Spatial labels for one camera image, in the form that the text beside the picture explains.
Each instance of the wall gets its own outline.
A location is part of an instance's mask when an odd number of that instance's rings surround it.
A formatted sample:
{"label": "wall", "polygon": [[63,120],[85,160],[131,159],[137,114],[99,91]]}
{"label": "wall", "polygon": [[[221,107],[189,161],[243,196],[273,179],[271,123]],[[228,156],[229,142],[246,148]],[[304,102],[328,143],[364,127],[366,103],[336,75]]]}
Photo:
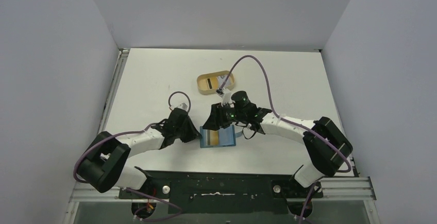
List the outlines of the wall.
{"label": "wall", "polygon": [[94,0],[120,47],[321,49],[349,0]]}
{"label": "wall", "polygon": [[323,49],[384,224],[436,223],[437,0],[351,0]]}
{"label": "wall", "polygon": [[93,0],[0,0],[0,216],[61,223],[117,46]]}

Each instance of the bolt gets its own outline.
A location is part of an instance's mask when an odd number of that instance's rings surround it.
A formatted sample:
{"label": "bolt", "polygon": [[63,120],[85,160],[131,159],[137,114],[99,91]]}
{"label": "bolt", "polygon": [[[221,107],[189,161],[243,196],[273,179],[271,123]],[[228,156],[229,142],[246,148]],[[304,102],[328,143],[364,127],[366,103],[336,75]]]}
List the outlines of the bolt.
{"label": "bolt", "polygon": [[170,187],[167,186],[167,185],[164,185],[164,186],[162,187],[162,193],[164,193],[164,194],[168,194],[169,192],[170,192]]}
{"label": "bolt", "polygon": [[280,193],[281,192],[281,186],[279,186],[279,185],[273,186],[273,192],[274,193]]}

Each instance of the metal frame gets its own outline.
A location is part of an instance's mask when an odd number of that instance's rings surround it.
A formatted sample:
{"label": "metal frame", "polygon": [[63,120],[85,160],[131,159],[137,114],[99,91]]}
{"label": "metal frame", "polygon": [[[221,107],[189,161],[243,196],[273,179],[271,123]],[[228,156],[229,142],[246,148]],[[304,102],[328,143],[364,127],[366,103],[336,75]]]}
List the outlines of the metal frame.
{"label": "metal frame", "polygon": [[[100,121],[98,132],[102,132],[108,121],[117,88],[130,49],[121,49],[114,69],[112,83],[106,99],[105,108]],[[334,177],[321,180],[324,197],[312,201],[364,201],[370,224],[380,224],[375,206],[375,192],[369,177]],[[76,183],[70,197],[68,209],[63,224],[73,224],[80,202],[147,202],[147,199],[119,199],[119,188],[112,188],[105,193],[99,193],[88,184]],[[287,199],[289,202],[304,201],[304,199]]]}

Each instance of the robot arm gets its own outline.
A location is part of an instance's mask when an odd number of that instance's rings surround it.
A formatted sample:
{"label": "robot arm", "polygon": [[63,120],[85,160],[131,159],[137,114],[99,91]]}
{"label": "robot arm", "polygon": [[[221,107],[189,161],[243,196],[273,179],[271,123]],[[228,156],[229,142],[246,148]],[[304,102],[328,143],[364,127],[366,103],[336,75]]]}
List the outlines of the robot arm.
{"label": "robot arm", "polygon": [[[229,91],[219,92],[223,99],[229,97]],[[323,141],[306,129],[311,129],[326,138],[344,156],[352,152],[352,145],[341,133],[338,127],[327,117],[320,120],[303,120],[292,117],[276,117],[270,109],[258,108],[251,103],[246,92],[238,91],[230,101],[211,106],[211,115],[203,125],[203,129],[218,130],[226,128],[232,123],[246,124],[249,129],[261,134],[274,134],[300,142],[307,148],[311,161],[304,164],[294,179],[303,187],[310,186],[323,176],[332,177],[343,164],[343,160]],[[299,126],[291,125],[285,120],[292,121]]]}
{"label": "robot arm", "polygon": [[120,139],[107,131],[97,135],[87,151],[97,143],[105,139],[107,141],[85,156],[77,168],[77,174],[101,193],[114,186],[139,189],[147,177],[139,168],[125,166],[129,157],[149,150],[163,149],[173,144],[176,139],[187,143],[197,138],[200,138],[200,133],[194,127],[188,112],[175,108],[167,119],[151,125],[140,134]]}

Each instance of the tabletop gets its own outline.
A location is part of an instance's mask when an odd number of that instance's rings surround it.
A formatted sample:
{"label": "tabletop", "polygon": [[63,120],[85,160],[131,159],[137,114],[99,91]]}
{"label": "tabletop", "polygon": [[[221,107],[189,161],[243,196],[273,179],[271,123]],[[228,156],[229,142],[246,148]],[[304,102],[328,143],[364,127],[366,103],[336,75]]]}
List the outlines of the tabletop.
{"label": "tabletop", "polygon": [[[215,94],[202,95],[196,78],[230,70],[241,56],[248,54],[263,64],[278,113],[302,119],[326,116],[342,130],[320,53],[148,48],[130,50],[105,130],[110,133],[141,130],[149,123],[167,118],[170,113],[167,99],[174,91],[189,95],[192,102],[189,115],[199,128],[208,118],[211,104],[221,99]],[[233,74],[236,82],[233,92],[245,90],[251,102],[270,109],[266,83],[254,60],[242,60]],[[187,102],[183,95],[172,98],[173,104],[181,102]],[[257,134],[251,140],[237,138],[234,147],[200,148],[199,140],[186,144],[176,140],[165,149],[129,158],[127,165],[144,170],[290,175],[308,160],[303,144],[276,135]]]}

